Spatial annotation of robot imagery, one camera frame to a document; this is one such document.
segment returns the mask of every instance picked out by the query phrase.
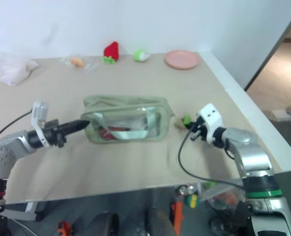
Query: floor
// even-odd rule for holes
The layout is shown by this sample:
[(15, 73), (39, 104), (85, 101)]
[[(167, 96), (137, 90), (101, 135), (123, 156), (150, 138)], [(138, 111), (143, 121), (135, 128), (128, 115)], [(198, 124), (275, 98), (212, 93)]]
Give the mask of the floor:
[(283, 43), (247, 90), (264, 112), (291, 105), (291, 43)]
[[(21, 223), (30, 227), (39, 236), (58, 236), (57, 223), (65, 220), (74, 225), (74, 235), (80, 236), (97, 214), (112, 211), (120, 218), (120, 236), (146, 236), (145, 210), (149, 207), (157, 207), (169, 215), (169, 206), (174, 200), (174, 188), (167, 187), (52, 201), (45, 204), (45, 218), (41, 222), (22, 221)], [(183, 214), (185, 216), (182, 222), (183, 236), (214, 235), (209, 229), (208, 222), (215, 213), (208, 205), (201, 204), (196, 209), (185, 206)], [(11, 220), (8, 225), (13, 236), (31, 235)]]

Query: beige table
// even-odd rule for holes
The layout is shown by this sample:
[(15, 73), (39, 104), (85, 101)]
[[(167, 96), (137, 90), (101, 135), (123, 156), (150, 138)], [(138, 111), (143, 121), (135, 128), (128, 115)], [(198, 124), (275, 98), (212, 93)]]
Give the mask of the beige table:
[[(41, 99), (50, 104), (48, 119), (60, 123), (77, 119), (83, 112), (83, 98), (90, 94), (157, 95), (166, 97), (175, 113), (194, 117), (207, 103), (213, 103), (226, 126), (252, 129), (239, 108), (204, 61), (188, 71), (175, 70), (153, 55), (146, 63), (122, 56), (113, 65), (100, 65), (84, 74), (57, 59), (38, 60), (40, 68), (24, 83), (9, 87), (0, 83), (0, 129), (28, 111)], [(193, 182), (177, 162), (177, 152), (186, 132), (170, 121), (168, 136), (162, 142), (132, 142), (96, 145), (84, 131), (70, 135), (64, 148), (39, 149), (20, 159), (8, 180), (8, 203), (75, 198), (122, 192), (155, 186)], [(5, 131), (10, 134), (31, 130), (30, 117)], [(225, 153), (196, 141), (185, 145), (183, 163), (203, 177), (238, 177), (235, 163)], [(277, 171), (278, 164), (272, 159)]]

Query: white plastic bag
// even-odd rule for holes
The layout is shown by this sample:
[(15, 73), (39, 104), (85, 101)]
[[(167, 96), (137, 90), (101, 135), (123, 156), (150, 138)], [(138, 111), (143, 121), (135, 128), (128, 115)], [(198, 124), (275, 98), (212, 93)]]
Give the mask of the white plastic bag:
[(7, 85), (20, 84), (37, 67), (38, 63), (33, 60), (0, 52), (0, 81)]

